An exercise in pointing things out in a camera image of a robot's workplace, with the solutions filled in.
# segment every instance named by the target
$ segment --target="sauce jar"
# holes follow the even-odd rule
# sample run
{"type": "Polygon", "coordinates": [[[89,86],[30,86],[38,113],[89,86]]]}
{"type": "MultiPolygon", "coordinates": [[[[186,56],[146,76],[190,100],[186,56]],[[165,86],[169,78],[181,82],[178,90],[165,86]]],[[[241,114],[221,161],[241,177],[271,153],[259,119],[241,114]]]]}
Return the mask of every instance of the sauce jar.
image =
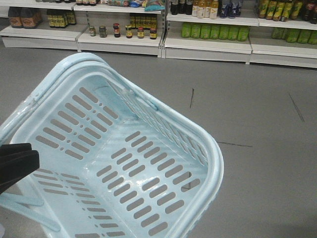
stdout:
{"type": "Polygon", "coordinates": [[[119,25],[119,23],[115,23],[113,25],[113,31],[114,31],[114,37],[116,37],[116,38],[120,37],[120,25],[119,25]]]}
{"type": "Polygon", "coordinates": [[[150,29],[150,39],[155,40],[158,37],[158,31],[156,28],[150,29]]]}
{"type": "Polygon", "coordinates": [[[99,36],[101,38],[105,38],[107,36],[107,29],[105,26],[100,26],[99,27],[99,36]]]}
{"type": "Polygon", "coordinates": [[[90,36],[96,35],[96,29],[94,26],[89,26],[89,34],[90,34],[90,36]]]}
{"type": "Polygon", "coordinates": [[[143,27],[138,28],[138,38],[143,39],[144,38],[144,30],[143,27]]]}
{"type": "Polygon", "coordinates": [[[132,38],[132,26],[131,25],[125,26],[125,35],[129,39],[132,38]]]}

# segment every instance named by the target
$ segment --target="gray floor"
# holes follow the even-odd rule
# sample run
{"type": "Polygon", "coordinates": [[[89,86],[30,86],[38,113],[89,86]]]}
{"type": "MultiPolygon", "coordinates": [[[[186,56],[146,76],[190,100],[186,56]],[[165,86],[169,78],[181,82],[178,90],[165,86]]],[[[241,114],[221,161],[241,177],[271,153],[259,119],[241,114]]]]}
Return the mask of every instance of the gray floor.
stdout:
{"type": "MultiPolygon", "coordinates": [[[[74,53],[0,42],[0,124],[74,53]]],[[[96,54],[218,141],[223,183],[189,238],[317,237],[316,71],[96,54]]],[[[43,237],[38,224],[1,208],[0,223],[4,238],[43,237]]]]}

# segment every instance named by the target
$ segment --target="shopping basket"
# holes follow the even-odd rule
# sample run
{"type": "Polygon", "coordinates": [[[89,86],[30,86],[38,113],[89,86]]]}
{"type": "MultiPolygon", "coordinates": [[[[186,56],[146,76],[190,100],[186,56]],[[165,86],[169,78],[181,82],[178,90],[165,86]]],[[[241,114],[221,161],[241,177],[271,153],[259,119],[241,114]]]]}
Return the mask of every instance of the shopping basket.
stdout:
{"type": "Polygon", "coordinates": [[[8,207],[51,238],[184,238],[222,181],[206,131],[91,53],[58,63],[0,132],[40,155],[2,201],[30,204],[8,207]]]}

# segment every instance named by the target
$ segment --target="snack package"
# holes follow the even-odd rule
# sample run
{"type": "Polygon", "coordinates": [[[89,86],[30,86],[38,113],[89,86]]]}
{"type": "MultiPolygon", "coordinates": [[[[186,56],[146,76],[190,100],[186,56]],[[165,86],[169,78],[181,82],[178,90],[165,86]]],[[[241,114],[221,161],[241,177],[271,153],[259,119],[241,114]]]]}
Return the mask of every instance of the snack package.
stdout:
{"type": "Polygon", "coordinates": [[[148,0],[144,11],[157,11],[165,9],[165,0],[148,0]]]}

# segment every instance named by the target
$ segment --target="store shelf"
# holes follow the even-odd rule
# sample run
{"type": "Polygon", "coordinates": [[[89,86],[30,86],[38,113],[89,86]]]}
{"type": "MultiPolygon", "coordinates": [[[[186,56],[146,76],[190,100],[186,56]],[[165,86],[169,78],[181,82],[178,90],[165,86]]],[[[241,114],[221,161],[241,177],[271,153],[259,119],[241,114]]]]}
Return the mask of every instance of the store shelf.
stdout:
{"type": "Polygon", "coordinates": [[[243,9],[241,16],[234,19],[220,18],[209,19],[209,18],[197,18],[192,15],[177,14],[172,15],[168,13],[166,17],[167,21],[178,21],[178,22],[196,22],[196,23],[215,23],[215,24],[225,24],[225,25],[240,25],[240,26],[258,26],[259,22],[252,10],[243,9]]]}
{"type": "Polygon", "coordinates": [[[114,35],[107,35],[105,38],[100,38],[98,35],[92,37],[86,31],[78,38],[78,48],[79,50],[89,51],[108,51],[160,56],[162,32],[158,32],[158,37],[155,40],[150,39],[149,30],[145,31],[145,37],[143,39],[139,39],[136,34],[136,30],[133,30],[133,37],[130,39],[126,38],[123,34],[119,38],[114,37],[114,35]]]}
{"type": "Polygon", "coordinates": [[[151,13],[161,14],[161,11],[144,11],[144,7],[124,7],[124,6],[111,6],[108,4],[97,4],[96,6],[83,6],[75,5],[75,11],[97,11],[97,12],[126,12],[126,13],[151,13]]]}
{"type": "Polygon", "coordinates": [[[76,41],[86,25],[69,25],[66,28],[50,28],[48,22],[41,23],[36,29],[12,28],[8,26],[0,31],[1,36],[41,38],[63,41],[76,41]]]}
{"type": "Polygon", "coordinates": [[[317,68],[317,45],[250,36],[250,62],[317,68]]]}
{"type": "Polygon", "coordinates": [[[286,22],[282,22],[259,18],[258,21],[259,26],[317,30],[317,25],[303,20],[288,20],[286,22]]]}
{"type": "Polygon", "coordinates": [[[35,0],[0,0],[0,6],[18,6],[18,7],[72,10],[75,5],[76,5],[75,2],[55,3],[55,2],[36,2],[35,0]]]}
{"type": "Polygon", "coordinates": [[[193,60],[249,62],[250,42],[181,38],[180,31],[169,31],[164,42],[165,57],[193,60]]]}

